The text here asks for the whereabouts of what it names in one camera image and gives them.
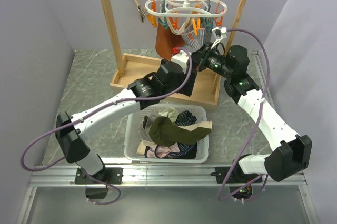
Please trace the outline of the olive green underwear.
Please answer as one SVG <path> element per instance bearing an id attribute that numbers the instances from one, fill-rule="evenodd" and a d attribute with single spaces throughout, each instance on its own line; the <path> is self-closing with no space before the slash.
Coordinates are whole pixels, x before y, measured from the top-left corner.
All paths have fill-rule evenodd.
<path id="1" fill-rule="evenodd" d="M 177 126 L 167 117 L 158 117 L 152 124 L 149 135 L 159 146 L 168 147 L 175 143 L 194 145 L 211 133 L 212 126 L 211 121 L 202 121 L 190 126 Z"/>

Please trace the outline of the beige underwear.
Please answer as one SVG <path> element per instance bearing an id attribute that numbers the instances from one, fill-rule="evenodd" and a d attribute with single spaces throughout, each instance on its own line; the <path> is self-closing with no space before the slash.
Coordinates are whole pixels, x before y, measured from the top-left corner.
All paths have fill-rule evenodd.
<path id="1" fill-rule="evenodd" d="M 138 130 L 142 140 L 153 142 L 153 140 L 149 135 L 149 132 L 152 127 L 152 124 L 154 123 L 157 117 L 159 117 L 159 115 L 157 114 L 149 114 L 144 116 L 143 121 L 141 122 Z"/>

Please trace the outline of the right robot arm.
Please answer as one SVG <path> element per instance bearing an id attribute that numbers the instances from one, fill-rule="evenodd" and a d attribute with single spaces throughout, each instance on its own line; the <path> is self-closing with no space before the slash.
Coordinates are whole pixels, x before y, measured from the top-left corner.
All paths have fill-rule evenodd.
<path id="1" fill-rule="evenodd" d="M 299 135 L 265 99 L 265 94 L 247 73 L 250 60 L 246 48 L 233 45 L 226 56 L 221 56 L 211 45 L 205 45 L 192 53 L 192 59 L 196 71 L 209 69 L 224 77 L 226 93 L 254 120 L 272 150 L 269 155 L 239 158 L 237 166 L 232 168 L 236 181 L 243 182 L 250 174 L 266 174 L 280 182 L 308 167 L 311 138 Z"/>

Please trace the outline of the white round clip hanger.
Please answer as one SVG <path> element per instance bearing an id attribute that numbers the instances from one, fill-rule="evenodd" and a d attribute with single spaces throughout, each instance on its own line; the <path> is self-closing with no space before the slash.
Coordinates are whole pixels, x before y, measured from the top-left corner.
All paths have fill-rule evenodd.
<path id="1" fill-rule="evenodd" d="M 221 0 L 147 0 L 146 16 L 151 25 L 158 24 L 170 29 L 175 35 L 181 35 L 191 26 L 195 36 L 202 30 L 202 19 L 205 27 L 212 29 L 213 24 L 222 25 L 227 5 Z"/>

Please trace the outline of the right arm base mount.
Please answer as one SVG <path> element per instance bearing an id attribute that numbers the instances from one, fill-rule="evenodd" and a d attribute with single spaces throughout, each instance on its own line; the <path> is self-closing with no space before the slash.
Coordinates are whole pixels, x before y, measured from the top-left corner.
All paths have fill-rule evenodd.
<path id="1" fill-rule="evenodd" d="M 216 182 L 218 184 L 221 184 L 225 176 L 227 175 L 229 169 L 230 169 L 229 166 L 215 167 L 215 171 L 210 173 L 210 175 L 216 178 Z M 247 182 L 250 182 L 257 176 L 258 174 L 244 174 L 241 168 L 238 165 L 236 165 L 231 175 L 229 176 L 228 183 L 245 184 Z M 253 188 L 251 184 L 244 187 L 237 193 L 233 194 L 233 198 L 236 200 L 247 200 L 252 198 L 252 196 L 253 196 Z"/>

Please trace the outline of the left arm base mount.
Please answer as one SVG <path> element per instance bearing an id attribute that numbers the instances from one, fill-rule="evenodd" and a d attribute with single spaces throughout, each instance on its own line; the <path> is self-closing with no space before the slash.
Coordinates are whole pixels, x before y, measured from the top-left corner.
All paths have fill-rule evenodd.
<path id="1" fill-rule="evenodd" d="M 74 183 L 85 185 L 85 196 L 89 200 L 103 200 L 108 194 L 110 185 L 120 185 L 122 183 L 123 168 L 103 168 L 95 175 L 90 175 L 83 168 L 78 168 Z"/>

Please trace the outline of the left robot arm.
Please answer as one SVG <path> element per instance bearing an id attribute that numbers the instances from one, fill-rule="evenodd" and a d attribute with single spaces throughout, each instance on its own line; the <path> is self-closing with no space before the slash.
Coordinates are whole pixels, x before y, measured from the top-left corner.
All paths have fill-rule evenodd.
<path id="1" fill-rule="evenodd" d="M 191 95 L 196 78 L 196 64 L 188 59 L 186 69 L 170 60 L 162 60 L 156 72 L 137 79 L 116 96 L 84 112 L 57 116 L 55 137 L 68 163 L 76 163 L 94 183 L 106 179 L 106 167 L 86 144 L 92 134 L 112 121 L 159 103 L 181 93 Z"/>

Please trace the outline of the grey striped underwear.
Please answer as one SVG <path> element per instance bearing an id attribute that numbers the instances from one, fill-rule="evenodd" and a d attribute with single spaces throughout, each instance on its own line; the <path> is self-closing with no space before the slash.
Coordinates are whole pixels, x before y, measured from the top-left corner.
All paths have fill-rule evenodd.
<path id="1" fill-rule="evenodd" d="M 212 18 L 201 18 L 201 28 L 198 29 L 197 35 L 191 25 L 181 34 L 185 44 L 182 46 L 189 52 L 193 53 L 204 46 L 205 43 L 210 42 L 212 37 L 212 28 L 214 20 Z"/>

